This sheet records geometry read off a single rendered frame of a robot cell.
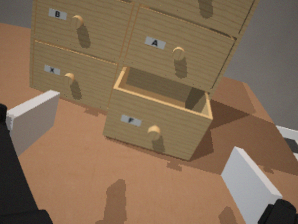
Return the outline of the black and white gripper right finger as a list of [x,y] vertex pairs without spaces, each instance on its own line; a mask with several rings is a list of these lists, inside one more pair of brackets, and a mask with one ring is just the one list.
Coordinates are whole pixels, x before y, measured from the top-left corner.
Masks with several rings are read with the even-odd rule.
[[296,208],[243,149],[234,146],[221,176],[246,224],[298,224]]

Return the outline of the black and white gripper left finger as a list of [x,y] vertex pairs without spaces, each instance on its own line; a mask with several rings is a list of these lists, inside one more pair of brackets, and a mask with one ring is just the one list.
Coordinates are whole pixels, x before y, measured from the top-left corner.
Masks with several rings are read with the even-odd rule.
[[0,103],[0,224],[53,224],[38,209],[18,157],[54,126],[59,97],[50,90],[8,111]]

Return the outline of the tan wooden chest of drawers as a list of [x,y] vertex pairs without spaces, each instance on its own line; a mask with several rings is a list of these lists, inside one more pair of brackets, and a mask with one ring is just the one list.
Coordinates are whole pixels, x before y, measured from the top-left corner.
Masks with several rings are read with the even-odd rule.
[[[129,27],[128,27],[128,31],[127,31],[127,35],[126,35],[126,39],[125,39],[125,42],[124,42],[124,46],[123,46],[123,50],[122,50],[122,54],[118,59],[115,59],[115,58],[112,58],[112,57],[109,57],[109,56],[105,56],[105,55],[102,55],[102,54],[99,54],[99,53],[95,53],[95,52],[92,52],[92,51],[89,51],[89,50],[85,50],[85,49],[82,49],[82,48],[78,48],[78,47],[75,47],[75,46],[71,46],[71,45],[68,45],[68,44],[64,44],[64,43],[61,43],[61,42],[57,42],[57,41],[54,41],[54,40],[50,40],[50,39],[47,39],[47,38],[43,38],[43,37],[40,37],[40,36],[36,36],[35,35],[35,26],[36,26],[36,12],[37,12],[37,0],[33,0],[33,4],[32,4],[32,18],[31,18],[31,36],[30,36],[30,66],[29,66],[29,87],[31,88],[34,88],[34,89],[37,89],[37,90],[41,90],[41,91],[44,91],[44,92],[47,92],[49,90],[46,90],[46,89],[43,89],[43,88],[39,88],[39,87],[36,87],[36,86],[33,86],[33,68],[34,68],[34,43],[35,43],[35,40],[42,40],[42,41],[45,41],[45,42],[49,42],[49,43],[52,43],[52,44],[56,44],[56,45],[59,45],[59,46],[63,46],[63,47],[66,47],[66,48],[70,48],[70,49],[73,49],[73,50],[77,50],[77,51],[80,51],[80,52],[83,52],[83,53],[87,53],[87,54],[90,54],[90,55],[93,55],[93,56],[97,56],[97,57],[100,57],[100,58],[103,58],[103,59],[107,59],[107,60],[110,60],[110,61],[113,61],[113,62],[117,62],[119,63],[119,66],[118,66],[118,70],[117,70],[117,74],[116,74],[116,78],[115,78],[115,82],[114,82],[114,86],[116,84],[116,81],[124,67],[124,65],[126,66],[130,66],[130,67],[133,67],[133,68],[136,68],[136,69],[139,69],[139,70],[142,70],[142,71],[145,71],[145,72],[149,72],[149,73],[152,73],[152,74],[155,74],[155,75],[158,75],[158,76],[161,76],[161,77],[164,77],[164,78],[167,78],[167,79],[170,79],[170,80],[173,80],[173,81],[176,81],[176,82],[179,82],[179,83],[182,83],[182,84],[185,84],[185,85],[188,85],[188,86],[191,86],[191,87],[194,87],[194,88],[197,88],[197,89],[200,89],[200,90],[203,90],[203,91],[206,91],[208,92],[208,97],[209,97],[209,102],[214,94],[214,92],[216,91],[247,27],[248,27],[248,24],[257,8],[257,5],[259,3],[260,0],[254,0],[250,9],[249,9],[249,12],[242,24],[242,27],[239,31],[239,33],[234,33],[232,31],[229,31],[227,29],[224,29],[222,27],[219,27],[219,26],[216,26],[214,24],[211,24],[209,22],[206,22],[206,21],[203,21],[203,20],[200,20],[198,18],[195,18],[195,17],[192,17],[192,16],[189,16],[187,14],[184,14],[184,13],[181,13],[181,12],[178,12],[178,11],[175,11],[175,10],[172,10],[172,9],[169,9],[169,8],[166,8],[166,7],[163,7],[163,6],[160,6],[160,5],[157,5],[157,4],[154,4],[154,3],[151,3],[151,2],[148,2],[148,1],[144,1],[144,0],[130,0],[130,1],[133,1],[135,2],[135,5],[134,5],[134,9],[133,9],[133,12],[132,12],[132,16],[131,16],[131,20],[130,20],[130,23],[129,23]],[[156,8],[156,9],[159,9],[159,10],[162,10],[162,11],[165,11],[165,12],[168,12],[168,13],[171,13],[171,14],[174,14],[174,15],[177,15],[177,16],[180,16],[182,18],[185,18],[185,19],[188,19],[188,20],[191,20],[191,21],[194,21],[196,23],[199,23],[199,24],[202,24],[202,25],[205,25],[207,27],[210,27],[210,28],[213,28],[215,30],[218,30],[218,31],[221,31],[223,33],[226,33],[228,35],[231,35],[233,38],[234,38],[234,43],[231,47],[231,50],[211,88],[208,89],[208,88],[205,88],[205,87],[202,87],[202,86],[199,86],[199,85],[196,85],[196,84],[193,84],[193,83],[190,83],[190,82],[187,82],[187,81],[184,81],[184,80],[181,80],[181,79],[178,79],[178,78],[175,78],[175,77],[172,77],[172,76],[169,76],[169,75],[166,75],[166,74],[163,74],[163,73],[160,73],[160,72],[157,72],[157,71],[153,71],[153,70],[150,70],[150,69],[147,69],[147,68],[144,68],[144,67],[141,67],[141,66],[138,66],[138,65],[135,65],[135,64],[131,64],[131,63],[128,63],[128,62],[125,62],[125,59],[126,59],[126,55],[127,55],[127,52],[128,52],[128,48],[129,48],[129,44],[130,44],[130,41],[131,41],[131,37],[132,37],[132,33],[133,33],[133,30],[134,30],[134,26],[135,26],[135,23],[136,23],[136,19],[137,19],[137,15],[138,15],[138,12],[139,12],[139,8],[141,5],[146,5],[146,6],[149,6],[149,7],[152,7],[152,8]],[[113,88],[114,88],[113,86]],[[108,108],[109,108],[109,105],[107,108],[104,108],[104,107],[100,107],[100,106],[97,106],[97,105],[94,105],[94,104],[91,104],[91,103],[87,103],[87,102],[84,102],[84,101],[81,101],[81,100],[78,100],[78,99],[75,99],[75,98],[71,98],[71,97],[68,97],[68,96],[65,96],[65,95],[62,95],[60,94],[60,97],[63,97],[63,98],[66,98],[66,99],[69,99],[69,100],[72,100],[72,101],[75,101],[75,102],[79,102],[79,103],[82,103],[82,104],[85,104],[85,105],[88,105],[88,106],[92,106],[92,107],[95,107],[95,108],[98,108],[98,109],[101,109],[101,110],[104,110],[104,111],[108,111]]]

